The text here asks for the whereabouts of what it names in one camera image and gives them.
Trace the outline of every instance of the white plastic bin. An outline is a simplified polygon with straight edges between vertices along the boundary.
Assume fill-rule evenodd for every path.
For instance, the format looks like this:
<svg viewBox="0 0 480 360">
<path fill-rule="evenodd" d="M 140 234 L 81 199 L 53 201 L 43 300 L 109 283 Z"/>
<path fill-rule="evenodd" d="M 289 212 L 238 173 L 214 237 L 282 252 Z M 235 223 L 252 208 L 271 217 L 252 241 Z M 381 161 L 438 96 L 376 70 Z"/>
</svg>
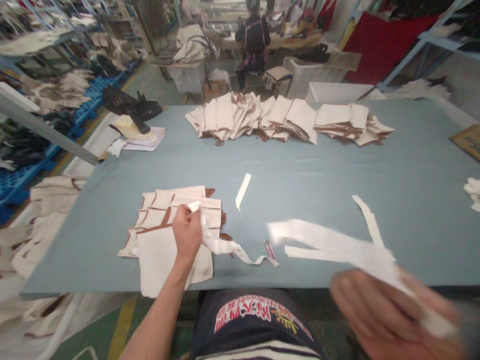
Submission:
<svg viewBox="0 0 480 360">
<path fill-rule="evenodd" d="M 308 85 L 308 94 L 306 102 L 328 103 L 328 102 L 354 102 L 373 85 L 367 84 L 349 84 L 349 83 L 332 83 L 332 82 L 311 82 Z M 386 99 L 378 89 L 373 90 L 365 100 L 384 100 Z"/>
<path fill-rule="evenodd" d="M 290 70 L 293 79 L 288 89 L 288 99 L 305 99 L 309 91 L 310 82 L 339 83 L 343 80 L 347 70 L 327 64 L 299 65 L 296 57 L 287 56 L 282 66 Z"/>
<path fill-rule="evenodd" d="M 179 93 L 202 93 L 205 83 L 205 60 L 196 67 L 167 66 Z"/>
</svg>

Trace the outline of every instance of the blue-gray table surface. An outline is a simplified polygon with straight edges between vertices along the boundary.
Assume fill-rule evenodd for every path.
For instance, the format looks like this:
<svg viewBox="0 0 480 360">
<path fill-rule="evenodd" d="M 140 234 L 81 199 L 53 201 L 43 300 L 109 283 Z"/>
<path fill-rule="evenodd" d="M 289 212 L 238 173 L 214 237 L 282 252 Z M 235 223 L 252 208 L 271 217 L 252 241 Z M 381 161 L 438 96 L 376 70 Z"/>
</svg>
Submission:
<svg viewBox="0 0 480 360">
<path fill-rule="evenodd" d="M 222 231 L 251 259 L 266 254 L 265 224 L 291 218 L 371 241 L 351 196 L 359 195 L 407 271 L 430 286 L 479 285 L 480 213 L 470 209 L 463 186 L 469 177 L 480 178 L 480 163 L 449 140 L 461 128 L 426 99 L 364 104 L 396 129 L 384 146 L 342 145 L 324 134 L 317 146 L 293 138 L 263 142 L 253 134 L 217 147 L 211 138 L 198 139 L 185 120 L 195 106 L 171 106 L 148 122 L 166 128 L 155 151 L 123 151 L 96 166 L 22 295 L 139 291 L 138 259 L 117 253 L 142 193 L 194 185 L 216 189 L 213 198 L 222 200 L 227 218 Z M 235 198 L 245 173 L 251 180 L 238 212 Z M 277 268 L 213 255 L 213 278 L 190 289 L 324 288 L 348 268 L 288 258 L 283 246 L 274 250 Z"/>
</svg>

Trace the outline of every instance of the hand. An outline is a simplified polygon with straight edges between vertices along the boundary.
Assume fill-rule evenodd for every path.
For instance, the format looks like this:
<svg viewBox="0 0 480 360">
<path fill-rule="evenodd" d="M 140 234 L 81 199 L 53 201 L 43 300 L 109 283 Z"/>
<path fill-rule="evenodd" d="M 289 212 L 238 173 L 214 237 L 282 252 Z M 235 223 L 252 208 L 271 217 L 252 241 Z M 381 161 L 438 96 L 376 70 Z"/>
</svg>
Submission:
<svg viewBox="0 0 480 360">
<path fill-rule="evenodd" d="M 429 307 L 458 324 L 453 304 L 402 271 L 405 285 Z M 421 307 L 410 296 L 360 270 L 336 274 L 330 293 L 372 360 L 460 360 L 457 338 L 440 339 L 419 323 Z"/>
<path fill-rule="evenodd" d="M 192 213 L 188 206 L 180 205 L 172 227 L 177 249 L 176 261 L 185 263 L 191 268 L 202 244 L 200 210 Z"/>
</svg>

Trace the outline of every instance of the blue pallet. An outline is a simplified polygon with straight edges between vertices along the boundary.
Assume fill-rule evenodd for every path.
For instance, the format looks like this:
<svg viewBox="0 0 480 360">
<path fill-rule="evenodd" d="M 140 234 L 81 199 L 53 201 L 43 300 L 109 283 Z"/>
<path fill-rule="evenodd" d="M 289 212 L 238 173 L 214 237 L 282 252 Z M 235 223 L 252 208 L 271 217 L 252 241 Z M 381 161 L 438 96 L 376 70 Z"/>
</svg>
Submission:
<svg viewBox="0 0 480 360">
<path fill-rule="evenodd" d="M 87 119 L 95 119 L 97 117 L 97 108 L 103 104 L 103 89 L 108 85 L 118 87 L 139 63 L 140 60 L 133 61 L 128 65 L 127 71 L 123 71 L 115 78 L 103 78 L 99 76 L 90 82 L 90 87 L 85 91 L 85 96 L 89 97 L 90 100 L 84 102 L 80 108 L 75 111 L 73 115 L 75 125 L 67 134 L 70 139 L 78 138 L 83 134 L 82 124 Z M 52 144 L 45 151 L 45 158 L 38 164 L 26 166 L 14 172 L 0 169 L 0 224 L 6 223 L 13 214 L 13 211 L 7 208 L 7 205 L 20 205 L 28 199 L 30 190 L 25 189 L 25 187 L 33 178 L 41 170 L 53 170 L 55 163 L 52 161 L 52 158 L 59 150 L 60 146 Z"/>
</svg>

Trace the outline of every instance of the worker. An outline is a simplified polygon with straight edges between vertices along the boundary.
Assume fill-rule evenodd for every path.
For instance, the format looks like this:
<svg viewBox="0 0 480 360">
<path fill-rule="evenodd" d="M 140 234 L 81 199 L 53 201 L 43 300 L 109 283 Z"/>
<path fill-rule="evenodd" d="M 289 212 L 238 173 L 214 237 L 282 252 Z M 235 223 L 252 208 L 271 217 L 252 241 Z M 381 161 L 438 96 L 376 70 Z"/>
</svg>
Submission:
<svg viewBox="0 0 480 360">
<path fill-rule="evenodd" d="M 166 360 L 185 284 L 202 244 L 200 212 L 178 208 L 172 223 L 177 255 L 122 360 Z M 455 307 L 405 272 L 405 285 L 453 324 Z M 418 302 L 360 270 L 336 274 L 330 292 L 371 360 L 460 360 L 456 337 L 436 338 L 419 325 Z M 327 359 L 298 305 L 282 289 L 202 291 L 190 359 Z"/>
<path fill-rule="evenodd" d="M 236 68 L 240 91 L 245 92 L 247 72 L 262 72 L 267 63 L 267 46 L 270 45 L 269 26 L 265 16 L 259 16 L 260 0 L 246 0 L 250 17 L 235 33 L 235 41 L 243 44 L 241 64 Z"/>
</svg>

